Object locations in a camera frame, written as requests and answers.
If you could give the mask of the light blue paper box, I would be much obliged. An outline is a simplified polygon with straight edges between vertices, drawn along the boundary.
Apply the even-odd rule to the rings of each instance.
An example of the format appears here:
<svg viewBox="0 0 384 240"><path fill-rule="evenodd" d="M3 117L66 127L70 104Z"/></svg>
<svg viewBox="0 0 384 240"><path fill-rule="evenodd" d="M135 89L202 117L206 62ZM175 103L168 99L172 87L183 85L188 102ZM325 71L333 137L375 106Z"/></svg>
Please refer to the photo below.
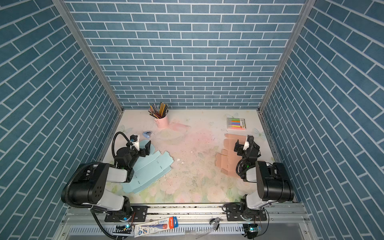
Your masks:
<svg viewBox="0 0 384 240"><path fill-rule="evenodd" d="M150 154L145 157L139 157L134 165L134 175L132 180L129 183L121 184L123 191L127 194L138 194L145 190L171 171L171 164L173 162L174 159L168 152L162 154L160 151L156 151L155 146L151 144Z"/></svg>

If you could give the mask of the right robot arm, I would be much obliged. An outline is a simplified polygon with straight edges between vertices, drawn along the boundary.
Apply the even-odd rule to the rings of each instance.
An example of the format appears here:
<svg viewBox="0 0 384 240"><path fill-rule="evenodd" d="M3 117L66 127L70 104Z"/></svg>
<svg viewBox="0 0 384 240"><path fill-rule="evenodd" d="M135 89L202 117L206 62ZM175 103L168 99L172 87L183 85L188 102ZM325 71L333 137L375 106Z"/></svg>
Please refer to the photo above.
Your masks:
<svg viewBox="0 0 384 240"><path fill-rule="evenodd" d="M243 144L237 141L234 151L242 157L237 163L236 174L244 182L257 185L256 192L244 195L240 201L238 214L242 219L263 221L267 218L265 207L294 200L294 187L285 166L259 161L260 146L254 142L253 136L248 135Z"/></svg>

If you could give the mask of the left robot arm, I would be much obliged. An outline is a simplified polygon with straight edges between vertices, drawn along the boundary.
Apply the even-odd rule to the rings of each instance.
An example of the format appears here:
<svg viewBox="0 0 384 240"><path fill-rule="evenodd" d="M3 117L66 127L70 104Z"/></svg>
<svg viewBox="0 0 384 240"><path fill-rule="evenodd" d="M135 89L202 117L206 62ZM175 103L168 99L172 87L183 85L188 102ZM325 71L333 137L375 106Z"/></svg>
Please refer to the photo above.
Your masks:
<svg viewBox="0 0 384 240"><path fill-rule="evenodd" d="M62 190L62 202L73 208L121 215L126 221L133 212L129 199L107 190L106 184L129 183L133 179L134 165L140 157L151 152L151 141L144 143L143 149L136 150L128 143L117 150L113 165L101 162L81 164Z"/></svg>

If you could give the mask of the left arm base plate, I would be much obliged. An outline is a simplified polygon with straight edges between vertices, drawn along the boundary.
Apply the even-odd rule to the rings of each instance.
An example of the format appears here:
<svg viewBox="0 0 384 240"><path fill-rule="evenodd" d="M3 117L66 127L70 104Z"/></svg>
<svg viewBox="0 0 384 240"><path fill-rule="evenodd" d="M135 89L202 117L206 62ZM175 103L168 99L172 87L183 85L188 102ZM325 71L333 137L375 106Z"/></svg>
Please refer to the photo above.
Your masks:
<svg viewBox="0 0 384 240"><path fill-rule="evenodd" d="M109 211L106 214L105 222L109 223L127 223L127 222L145 222L148 206L139 205L139 206L131 206L128 210L120 210L120 211Z"/></svg>

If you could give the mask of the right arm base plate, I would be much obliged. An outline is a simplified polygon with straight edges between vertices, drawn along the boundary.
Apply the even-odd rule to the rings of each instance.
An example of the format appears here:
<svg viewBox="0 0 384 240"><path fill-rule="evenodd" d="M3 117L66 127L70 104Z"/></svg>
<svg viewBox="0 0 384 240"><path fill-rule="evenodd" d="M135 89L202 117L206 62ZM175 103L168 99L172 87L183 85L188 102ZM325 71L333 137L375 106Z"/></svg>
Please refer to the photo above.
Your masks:
<svg viewBox="0 0 384 240"><path fill-rule="evenodd" d="M226 203L222 205L222 210L225 212L229 222L239 221L266 221L267 215L264 210L251 210L245 205L239 203Z"/></svg>

